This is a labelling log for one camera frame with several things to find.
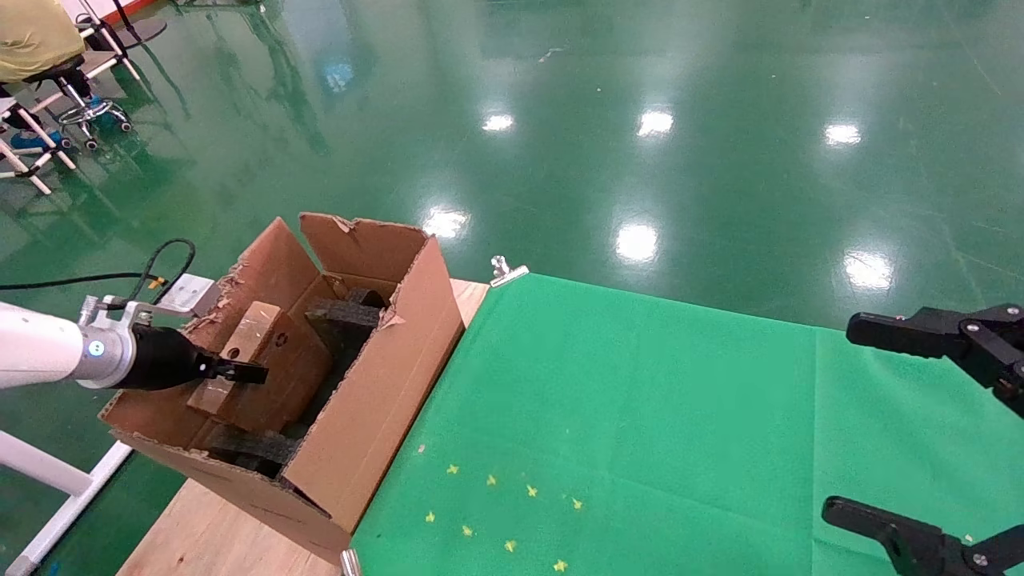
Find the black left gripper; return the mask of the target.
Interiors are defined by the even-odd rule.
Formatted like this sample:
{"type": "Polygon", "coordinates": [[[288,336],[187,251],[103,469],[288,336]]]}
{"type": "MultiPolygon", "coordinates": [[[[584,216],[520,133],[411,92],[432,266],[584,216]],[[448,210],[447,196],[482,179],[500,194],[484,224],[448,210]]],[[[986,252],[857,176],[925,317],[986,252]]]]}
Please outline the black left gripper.
{"type": "Polygon", "coordinates": [[[187,336],[168,327],[135,324],[134,360],[121,390],[168,390],[205,379],[263,384],[270,370],[256,363],[233,358],[215,358],[207,349],[195,346],[187,336]]]}

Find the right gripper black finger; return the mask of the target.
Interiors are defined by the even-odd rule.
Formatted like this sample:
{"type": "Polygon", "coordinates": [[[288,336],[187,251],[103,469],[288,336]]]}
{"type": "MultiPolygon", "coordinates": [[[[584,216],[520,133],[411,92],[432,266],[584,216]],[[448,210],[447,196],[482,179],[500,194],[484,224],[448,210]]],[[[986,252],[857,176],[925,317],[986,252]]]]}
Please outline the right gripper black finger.
{"type": "Polygon", "coordinates": [[[1023,526],[965,544],[940,527],[844,497],[829,497],[822,520],[873,539],[899,575],[1005,575],[1023,562],[1023,526]]]}
{"type": "Polygon", "coordinates": [[[922,307],[911,316],[858,313],[849,342],[919,358],[947,358],[1017,416],[1023,415],[1023,308],[922,307]]]}

